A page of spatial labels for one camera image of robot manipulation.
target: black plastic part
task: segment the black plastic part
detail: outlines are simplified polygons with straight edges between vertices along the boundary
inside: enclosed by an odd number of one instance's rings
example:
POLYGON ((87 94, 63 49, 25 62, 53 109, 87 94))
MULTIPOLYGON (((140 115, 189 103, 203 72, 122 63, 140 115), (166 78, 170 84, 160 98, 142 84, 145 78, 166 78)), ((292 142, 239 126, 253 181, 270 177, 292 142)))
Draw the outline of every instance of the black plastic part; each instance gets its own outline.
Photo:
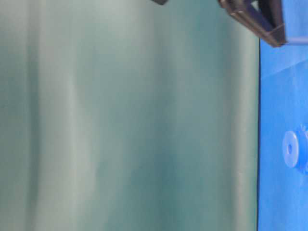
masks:
POLYGON ((281 0, 218 0, 221 7, 235 20, 249 28, 258 37, 273 47, 286 43, 281 0))
POLYGON ((152 0, 153 2, 156 2, 159 5, 164 5, 168 0, 152 0))

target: round hole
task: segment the round hole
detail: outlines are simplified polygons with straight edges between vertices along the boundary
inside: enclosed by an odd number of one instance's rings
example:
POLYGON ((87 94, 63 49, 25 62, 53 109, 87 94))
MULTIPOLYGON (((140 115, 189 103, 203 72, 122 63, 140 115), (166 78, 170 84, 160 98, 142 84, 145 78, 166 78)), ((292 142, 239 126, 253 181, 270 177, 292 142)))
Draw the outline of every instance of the round hole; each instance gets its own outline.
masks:
POLYGON ((292 153, 292 145, 288 145, 288 153, 289 153, 289 155, 292 153))

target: black bracket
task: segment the black bracket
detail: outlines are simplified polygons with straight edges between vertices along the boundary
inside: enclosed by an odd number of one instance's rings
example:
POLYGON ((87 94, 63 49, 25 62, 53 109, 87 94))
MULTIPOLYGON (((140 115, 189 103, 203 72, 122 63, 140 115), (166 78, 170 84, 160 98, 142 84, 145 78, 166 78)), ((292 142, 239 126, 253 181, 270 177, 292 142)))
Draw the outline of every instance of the black bracket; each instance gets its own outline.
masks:
POLYGON ((154 2, 156 2, 159 5, 164 5, 168 0, 152 0, 154 2))
POLYGON ((273 47, 286 43, 281 0, 218 0, 222 8, 273 47), (258 3, 256 9, 252 3, 258 3))

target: blue surface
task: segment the blue surface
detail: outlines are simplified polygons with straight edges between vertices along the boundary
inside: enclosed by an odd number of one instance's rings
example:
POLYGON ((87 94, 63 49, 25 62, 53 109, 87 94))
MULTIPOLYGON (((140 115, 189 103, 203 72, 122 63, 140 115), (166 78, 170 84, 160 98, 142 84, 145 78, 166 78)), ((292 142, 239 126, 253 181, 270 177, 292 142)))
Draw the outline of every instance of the blue surface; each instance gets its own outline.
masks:
MULTIPOLYGON (((285 0, 287 37, 307 36, 308 1, 285 0)), ((286 131, 308 125, 308 47, 261 42, 259 231, 308 230, 308 176, 287 167, 286 131)))

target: green cloth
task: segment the green cloth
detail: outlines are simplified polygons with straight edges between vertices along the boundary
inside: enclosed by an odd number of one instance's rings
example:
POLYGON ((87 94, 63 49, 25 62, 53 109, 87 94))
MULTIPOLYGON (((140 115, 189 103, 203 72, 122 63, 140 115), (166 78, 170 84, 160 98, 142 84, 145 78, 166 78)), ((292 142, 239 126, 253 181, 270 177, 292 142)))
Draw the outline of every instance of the green cloth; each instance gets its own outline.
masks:
POLYGON ((256 230, 258 40, 215 0, 0 19, 0 230, 256 230))

